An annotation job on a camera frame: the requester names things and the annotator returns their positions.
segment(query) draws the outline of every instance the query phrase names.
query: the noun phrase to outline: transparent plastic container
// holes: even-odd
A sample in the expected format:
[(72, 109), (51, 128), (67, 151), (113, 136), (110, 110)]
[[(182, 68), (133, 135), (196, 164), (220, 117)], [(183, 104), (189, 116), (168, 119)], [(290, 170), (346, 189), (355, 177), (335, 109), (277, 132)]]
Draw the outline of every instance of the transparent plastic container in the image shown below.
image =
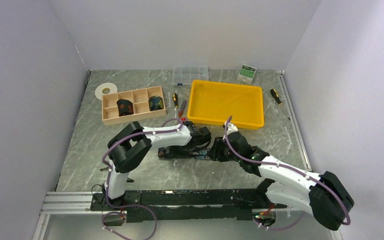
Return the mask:
[(173, 85), (190, 86), (194, 80), (208, 81), (208, 66), (173, 67)]

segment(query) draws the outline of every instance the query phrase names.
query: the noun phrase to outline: wooden box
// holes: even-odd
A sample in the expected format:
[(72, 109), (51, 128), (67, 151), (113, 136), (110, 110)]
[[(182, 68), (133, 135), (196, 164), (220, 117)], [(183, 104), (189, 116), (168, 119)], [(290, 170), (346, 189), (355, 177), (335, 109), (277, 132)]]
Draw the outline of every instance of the wooden box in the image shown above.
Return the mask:
[[(164, 109), (150, 111), (148, 100), (152, 96), (159, 96), (162, 98)], [(133, 103), (133, 114), (119, 116), (119, 109), (117, 108), (117, 101), (119, 99), (126, 99)], [(166, 103), (164, 102), (163, 89), (161, 86), (102, 95), (102, 122), (106, 126), (142, 119), (151, 119), (165, 115), (167, 115)]]

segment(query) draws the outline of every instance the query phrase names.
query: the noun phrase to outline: roll of tape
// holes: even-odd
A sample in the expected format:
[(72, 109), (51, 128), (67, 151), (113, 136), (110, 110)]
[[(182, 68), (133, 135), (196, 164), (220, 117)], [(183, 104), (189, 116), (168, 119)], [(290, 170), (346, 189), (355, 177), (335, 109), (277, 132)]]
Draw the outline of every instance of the roll of tape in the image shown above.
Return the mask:
[(106, 82), (102, 83), (95, 89), (95, 96), (97, 99), (102, 100), (102, 95), (115, 94), (117, 92), (117, 86), (114, 83)]

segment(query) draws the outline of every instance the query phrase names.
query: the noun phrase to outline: gray marble table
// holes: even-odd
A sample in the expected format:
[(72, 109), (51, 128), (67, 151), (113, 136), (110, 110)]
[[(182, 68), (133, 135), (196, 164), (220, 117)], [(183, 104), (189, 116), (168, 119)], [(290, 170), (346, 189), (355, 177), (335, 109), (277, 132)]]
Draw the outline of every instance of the gray marble table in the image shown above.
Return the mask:
[[(236, 80), (238, 70), (210, 70), (209, 80), (242, 84)], [(191, 87), (176, 87), (172, 84), (171, 70), (94, 70), (91, 72), (73, 135), (57, 185), (57, 191), (89, 191), (94, 184), (102, 184), (107, 171), (100, 169), (107, 143), (126, 123), (105, 126), (101, 119), (101, 101), (95, 97), (95, 89), (102, 83), (114, 83), (118, 92), (162, 86), (167, 116), (139, 121), (142, 126), (159, 127), (169, 117), (174, 117), (175, 108), (171, 96), (177, 92), (179, 102), (189, 100)], [(285, 100), (281, 84), (273, 70), (259, 70), (252, 85), (263, 89), (264, 127), (258, 130), (239, 129), (249, 144), (257, 145), (285, 163), (307, 169), (300, 154), (296, 132), (282, 109), (270, 95), (275, 88)], [(221, 126), (207, 126), (211, 136), (221, 137)], [(129, 175), (134, 179), (127, 190), (173, 190), (173, 189), (235, 189), (255, 188), (261, 179), (246, 173), (237, 162), (215, 162), (197, 159), (162, 160), (157, 150), (150, 151), (142, 163)]]

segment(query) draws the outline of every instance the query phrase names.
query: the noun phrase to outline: yellow tray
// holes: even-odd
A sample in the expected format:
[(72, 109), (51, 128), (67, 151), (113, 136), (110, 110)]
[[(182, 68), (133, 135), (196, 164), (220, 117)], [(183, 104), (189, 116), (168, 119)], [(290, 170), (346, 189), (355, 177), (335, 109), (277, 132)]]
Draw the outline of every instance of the yellow tray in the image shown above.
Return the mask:
[(187, 117), (195, 123), (223, 125), (232, 115), (238, 128), (264, 126), (263, 91), (259, 86), (194, 80)]

